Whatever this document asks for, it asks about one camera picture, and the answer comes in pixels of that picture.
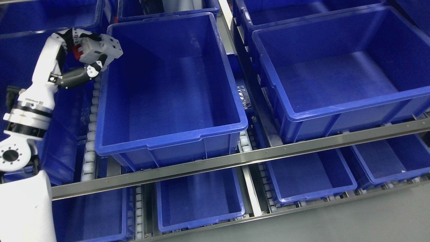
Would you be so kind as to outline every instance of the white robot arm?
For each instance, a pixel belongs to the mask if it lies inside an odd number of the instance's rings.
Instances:
[[[62,73],[70,52],[85,66]],[[7,121],[4,133],[10,137],[0,142],[1,242],[56,241],[51,185],[46,172],[40,171],[35,141],[42,140],[48,129],[58,88],[69,89],[92,80],[122,54],[119,42],[108,35],[73,28],[57,32],[46,40],[32,85],[27,90],[8,87],[9,113],[3,118]],[[4,182],[6,172],[26,166],[33,167],[33,177]]]
[[[84,67],[62,73],[67,53],[73,52]],[[123,54],[118,40],[106,34],[94,34],[70,28],[53,33],[47,40],[34,69],[32,85],[27,90],[11,87],[8,105],[10,112],[5,134],[0,142],[0,183],[2,175],[28,165],[39,170],[35,141],[42,140],[49,127],[54,110],[54,93],[59,87],[69,89],[86,83],[105,70],[114,59]]]

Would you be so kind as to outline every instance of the empty blue bin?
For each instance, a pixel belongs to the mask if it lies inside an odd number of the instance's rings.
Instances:
[[[104,0],[33,0],[3,4],[0,35],[54,33],[71,27],[102,33],[108,26],[104,4]]]
[[[252,48],[254,30],[382,6],[384,0],[233,0],[233,17]]]
[[[339,149],[266,162],[273,200],[281,206],[357,188]]]
[[[57,241],[128,241],[134,238],[134,203],[132,187],[53,201]]]
[[[387,0],[393,7],[409,17],[414,24],[430,36],[430,1]]]
[[[341,151],[362,189],[430,172],[430,149],[417,134],[344,147]]]
[[[254,31],[284,142],[378,127],[430,107],[430,38],[391,7]]]
[[[197,228],[245,214],[236,169],[157,182],[158,228]]]
[[[234,153],[248,123],[211,13],[111,25],[95,150],[133,171]]]
[[[148,6],[145,6],[145,8],[147,9],[151,7],[156,8],[155,6],[153,6],[155,4],[155,1],[146,1],[146,4]],[[200,12],[211,12],[215,15],[215,18],[216,18],[216,15],[217,13],[219,13],[219,10],[220,10],[218,0],[202,0],[202,4],[203,4],[202,9],[148,14],[148,12],[144,12],[143,7],[141,5],[141,1],[139,0],[119,0],[118,1],[118,21],[129,22],[129,21],[136,21],[136,20],[142,20],[142,19],[158,18],[158,17],[165,17],[165,16],[173,16],[173,15],[186,15],[186,14],[200,13]]]

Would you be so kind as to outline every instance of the metal rail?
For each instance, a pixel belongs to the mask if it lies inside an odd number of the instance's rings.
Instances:
[[[55,186],[52,188],[52,196],[53,200],[65,199],[425,131],[430,131],[430,119],[428,118],[169,167]]]

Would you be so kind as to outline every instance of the gray floor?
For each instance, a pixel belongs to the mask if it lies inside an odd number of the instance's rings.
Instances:
[[[430,184],[162,241],[427,242]]]

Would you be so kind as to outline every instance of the red component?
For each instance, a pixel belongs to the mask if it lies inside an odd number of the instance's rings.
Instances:
[[[81,47],[81,45],[80,44],[78,44],[78,45],[76,45],[76,46],[73,46],[72,47],[72,51],[73,51],[73,55],[75,56],[75,59],[76,60],[79,60],[80,59],[80,56],[81,55],[83,55],[83,51],[79,51],[78,52],[78,49]]]

